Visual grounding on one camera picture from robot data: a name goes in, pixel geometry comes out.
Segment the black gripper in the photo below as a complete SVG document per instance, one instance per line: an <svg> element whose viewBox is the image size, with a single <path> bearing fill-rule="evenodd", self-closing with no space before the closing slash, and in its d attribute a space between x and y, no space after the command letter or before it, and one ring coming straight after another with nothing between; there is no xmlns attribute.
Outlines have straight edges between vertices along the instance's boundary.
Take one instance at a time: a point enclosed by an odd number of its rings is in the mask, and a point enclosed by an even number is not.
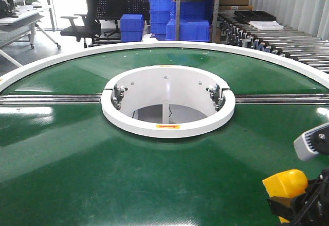
<svg viewBox="0 0 329 226"><path fill-rule="evenodd" d="M271 212L288 221L280 225L328 225L328 168L323 169L317 179L308 181L306 193L306 199L299 195L274 196L267 200Z"/></svg>

